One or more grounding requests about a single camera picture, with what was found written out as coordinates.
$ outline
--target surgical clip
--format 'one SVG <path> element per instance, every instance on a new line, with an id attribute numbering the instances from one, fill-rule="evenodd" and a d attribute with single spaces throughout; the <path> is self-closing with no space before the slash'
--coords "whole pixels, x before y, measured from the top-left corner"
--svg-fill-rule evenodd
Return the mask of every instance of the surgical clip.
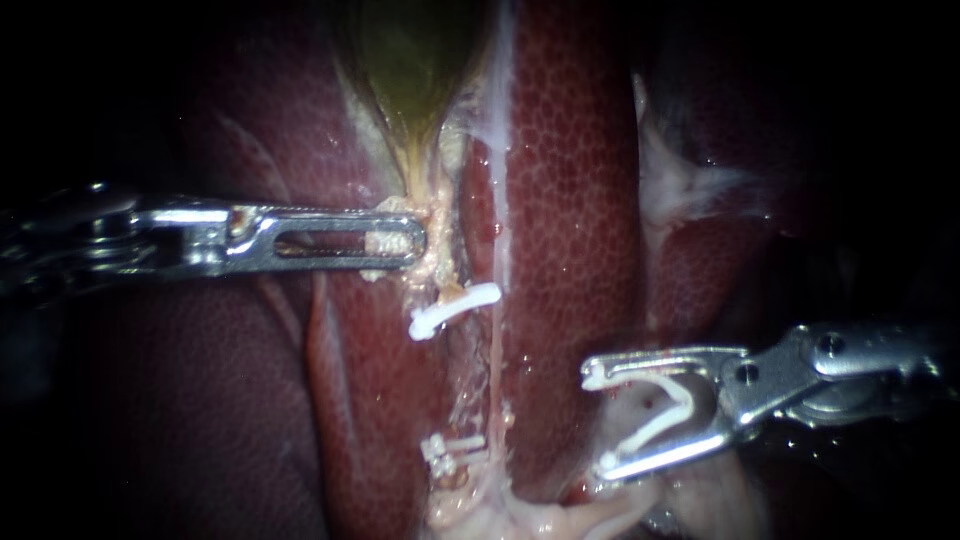
<path id="1" fill-rule="evenodd" d="M 637 479 L 650 472 L 712 455 L 752 440 L 770 418 L 800 422 L 809 428 L 847 425 L 869 418 L 909 420 L 936 399 L 956 400 L 942 384 L 939 341 L 953 330 L 929 332 L 884 323 L 798 326 L 770 349 L 751 354 L 739 347 L 694 346 L 599 355 L 581 366 L 582 386 L 604 390 L 625 382 L 660 378 L 658 384 L 678 402 L 689 398 L 669 377 L 695 373 L 712 383 L 716 409 L 699 431 L 647 444 L 645 427 L 605 452 L 594 466 L 603 482 Z M 936 381 L 935 392 L 911 385 Z M 689 417 L 667 411 L 650 422 L 656 435 Z"/>

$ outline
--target metal surgical instrument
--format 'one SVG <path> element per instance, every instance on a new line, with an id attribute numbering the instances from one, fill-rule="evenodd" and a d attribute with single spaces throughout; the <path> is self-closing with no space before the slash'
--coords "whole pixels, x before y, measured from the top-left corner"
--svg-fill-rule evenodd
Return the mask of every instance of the metal surgical instrument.
<path id="1" fill-rule="evenodd" d="M 958 360 L 956 336 L 950 324 L 824 323 L 797 326 L 760 353 L 693 346 L 590 357 L 581 366 L 585 388 L 612 388 L 638 373 L 695 373 L 717 398 L 705 428 L 609 452 L 592 472 L 604 482 L 638 479 L 750 441 L 771 418 L 809 428 L 910 420 L 936 401 L 958 400 L 943 373 Z"/>
<path id="2" fill-rule="evenodd" d="M 377 235 L 370 247 L 370 235 Z M 426 249 L 414 216 L 152 196 L 92 184 L 0 213 L 0 298 L 43 305 L 130 282 L 254 272 L 399 270 Z"/>

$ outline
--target clip applier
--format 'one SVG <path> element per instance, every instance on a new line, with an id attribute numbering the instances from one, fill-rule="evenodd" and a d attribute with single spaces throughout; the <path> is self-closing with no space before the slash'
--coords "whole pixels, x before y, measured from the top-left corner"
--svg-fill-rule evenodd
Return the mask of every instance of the clip applier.
<path id="1" fill-rule="evenodd" d="M 909 420 L 937 400 L 958 399 L 944 377 L 949 367 L 944 361 L 957 351 L 955 336 L 953 325 L 825 323 L 797 326 L 756 354 L 694 346 L 590 357 L 581 366 L 584 389 L 653 381 L 676 403 L 605 452 L 593 473 L 605 482 L 635 479 L 749 441 L 770 418 L 810 428 L 877 417 Z M 670 378 L 686 373 L 714 386 L 716 409 L 709 424 L 648 444 L 690 417 L 689 392 Z"/>

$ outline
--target dark background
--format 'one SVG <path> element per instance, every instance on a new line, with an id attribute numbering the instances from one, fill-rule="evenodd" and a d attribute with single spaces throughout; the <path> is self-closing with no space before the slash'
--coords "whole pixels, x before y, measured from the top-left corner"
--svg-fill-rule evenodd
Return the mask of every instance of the dark background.
<path id="1" fill-rule="evenodd" d="M 625 20 L 648 32 L 669 11 L 657 3 L 627 9 L 635 13 Z M 3 48 L 9 130 L 0 207 L 95 180 L 188 185 L 192 172 L 176 132 L 177 81 L 207 36 L 243 10 L 235 2 L 175 1 L 12 12 Z M 956 98 L 947 76 L 954 62 L 944 58 L 951 33 L 939 22 L 949 16 L 902 5 L 845 11 L 810 3 L 734 3 L 710 13 L 756 44 L 758 58 L 814 120 L 830 189 L 822 210 L 836 219 L 831 237 L 820 241 L 857 261 L 849 314 L 956 317 L 960 205 L 953 195 Z M 3 317 L 5 355 L 26 350 L 53 361 L 57 310 L 5 309 Z M 23 531 L 0 534 L 43 536 L 69 527 L 122 536 L 124 517 L 99 503 L 97 473 L 72 443 L 82 434 L 65 421 L 70 404 L 55 391 L 59 383 L 45 392 L 42 376 L 21 379 L 21 371 L 4 369 L 5 385 L 40 386 L 24 390 L 23 399 L 5 396 L 0 411 L 0 522 Z M 949 434 L 957 426 L 955 416 L 937 422 L 922 432 Z M 936 490 L 956 489 L 957 464 L 949 437 L 926 437 L 910 454 L 922 465 L 914 476 L 923 482 L 906 494 L 915 497 L 897 502 L 900 515 L 873 515 L 899 524 L 887 532 L 933 529 L 949 516 L 952 501 Z"/>

